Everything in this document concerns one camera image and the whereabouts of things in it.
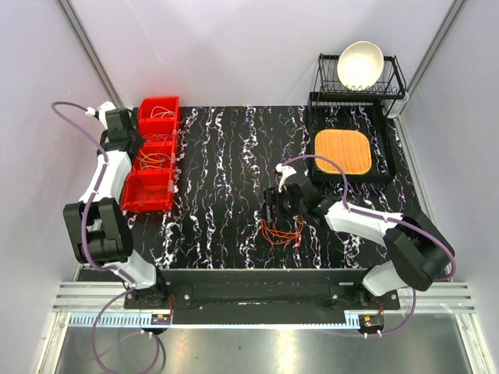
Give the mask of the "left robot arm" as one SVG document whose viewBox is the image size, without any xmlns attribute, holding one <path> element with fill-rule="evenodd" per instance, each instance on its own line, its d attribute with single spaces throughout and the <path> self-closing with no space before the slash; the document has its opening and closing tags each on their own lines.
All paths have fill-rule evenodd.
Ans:
<svg viewBox="0 0 499 374">
<path fill-rule="evenodd" d="M 79 201 L 67 204 L 63 217 L 76 261 L 97 271 L 111 271 L 153 309 L 168 300 L 157 268 L 134 249 L 133 234 L 119 206 L 133 161 L 144 145 L 138 121 L 127 108 L 106 101 L 86 108 L 103 126 L 97 144 L 97 169 Z"/>
</svg>

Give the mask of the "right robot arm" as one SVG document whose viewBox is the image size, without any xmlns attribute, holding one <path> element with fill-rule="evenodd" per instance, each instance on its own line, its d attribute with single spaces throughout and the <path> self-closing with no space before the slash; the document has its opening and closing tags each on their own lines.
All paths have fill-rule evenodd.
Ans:
<svg viewBox="0 0 499 374">
<path fill-rule="evenodd" d="M 284 175 L 264 190 L 261 213 L 266 222 L 300 216 L 306 223 L 364 238 L 386 248 L 389 260 L 368 270 L 354 289 L 358 306 L 371 309 L 389 291 L 409 287 L 427 291 L 456 270 L 455 251 L 420 210 L 387 213 L 326 196 L 304 175 Z"/>
</svg>

